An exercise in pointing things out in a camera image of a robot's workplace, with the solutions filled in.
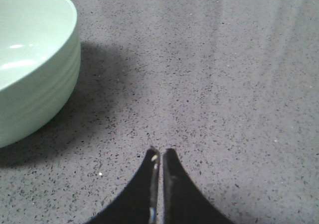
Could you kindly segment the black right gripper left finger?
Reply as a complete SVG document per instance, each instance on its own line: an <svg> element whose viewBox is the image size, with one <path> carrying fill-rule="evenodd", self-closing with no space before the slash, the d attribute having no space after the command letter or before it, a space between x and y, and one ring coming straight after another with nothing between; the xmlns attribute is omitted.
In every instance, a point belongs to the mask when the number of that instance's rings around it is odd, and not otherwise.
<svg viewBox="0 0 319 224"><path fill-rule="evenodd" d="M147 150L139 169L121 193L89 224L155 224L157 222L160 153Z"/></svg>

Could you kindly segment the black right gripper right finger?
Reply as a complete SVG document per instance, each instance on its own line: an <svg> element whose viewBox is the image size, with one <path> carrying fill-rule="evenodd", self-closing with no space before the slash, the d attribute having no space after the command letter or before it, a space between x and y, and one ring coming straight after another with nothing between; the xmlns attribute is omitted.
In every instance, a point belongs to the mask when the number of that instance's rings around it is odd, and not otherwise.
<svg viewBox="0 0 319 224"><path fill-rule="evenodd" d="M165 224L231 224L199 191L172 148L163 155Z"/></svg>

